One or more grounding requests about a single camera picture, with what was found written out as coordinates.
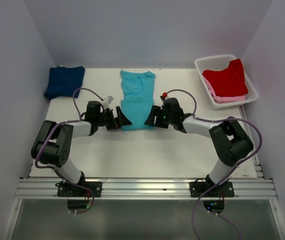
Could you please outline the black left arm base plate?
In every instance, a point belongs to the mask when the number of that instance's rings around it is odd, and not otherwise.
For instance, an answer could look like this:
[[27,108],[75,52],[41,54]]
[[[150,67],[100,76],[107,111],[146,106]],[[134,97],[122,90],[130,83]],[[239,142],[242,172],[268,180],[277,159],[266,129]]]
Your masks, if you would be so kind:
[[55,184],[58,188],[58,197],[100,197],[103,189],[103,183],[101,181],[86,181],[83,186],[90,189],[91,192],[88,193],[87,190],[81,187],[75,187],[66,182],[58,182]]

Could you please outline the turquoise t shirt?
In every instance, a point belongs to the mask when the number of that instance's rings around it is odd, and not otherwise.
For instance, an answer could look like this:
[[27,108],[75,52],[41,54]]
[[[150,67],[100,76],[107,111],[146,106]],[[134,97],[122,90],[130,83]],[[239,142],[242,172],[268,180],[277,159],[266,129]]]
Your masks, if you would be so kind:
[[147,72],[128,72],[121,70],[121,88],[123,100],[120,108],[131,125],[123,126],[123,131],[152,130],[152,126],[145,125],[154,105],[154,88],[156,75]]

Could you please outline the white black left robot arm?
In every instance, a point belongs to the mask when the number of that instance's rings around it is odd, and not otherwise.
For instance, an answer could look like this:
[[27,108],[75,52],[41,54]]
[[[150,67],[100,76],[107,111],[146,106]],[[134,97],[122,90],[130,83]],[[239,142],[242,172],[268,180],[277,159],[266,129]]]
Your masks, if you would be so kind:
[[31,148],[34,165],[39,169],[51,169],[61,178],[56,183],[58,197],[95,198],[101,196],[102,182],[86,180],[70,158],[72,140],[89,137],[100,127],[108,131],[130,126],[132,122],[125,117],[120,107],[116,107],[114,116],[106,103],[89,101],[85,113],[79,120],[68,120],[57,123],[45,120]]

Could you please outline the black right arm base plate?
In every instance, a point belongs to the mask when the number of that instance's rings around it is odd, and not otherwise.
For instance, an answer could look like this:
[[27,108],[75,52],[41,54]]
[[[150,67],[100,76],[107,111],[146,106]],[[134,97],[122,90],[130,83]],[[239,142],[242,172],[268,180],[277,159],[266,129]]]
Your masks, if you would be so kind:
[[198,178],[189,182],[189,192],[192,198],[233,198],[235,196],[233,184],[227,180],[220,185],[215,184],[209,179]]

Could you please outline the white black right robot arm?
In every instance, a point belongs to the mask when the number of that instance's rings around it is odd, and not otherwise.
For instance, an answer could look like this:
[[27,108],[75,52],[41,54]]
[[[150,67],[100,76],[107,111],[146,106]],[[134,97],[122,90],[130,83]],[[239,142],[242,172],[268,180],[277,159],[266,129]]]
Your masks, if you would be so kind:
[[238,161],[247,157],[254,149],[249,136],[238,120],[229,117],[221,123],[205,121],[185,113],[174,97],[161,97],[162,106],[152,106],[145,125],[167,129],[173,126],[176,131],[184,134],[196,134],[210,138],[218,160],[205,180],[197,179],[189,184],[192,197],[217,197],[231,185],[228,183],[228,173]]

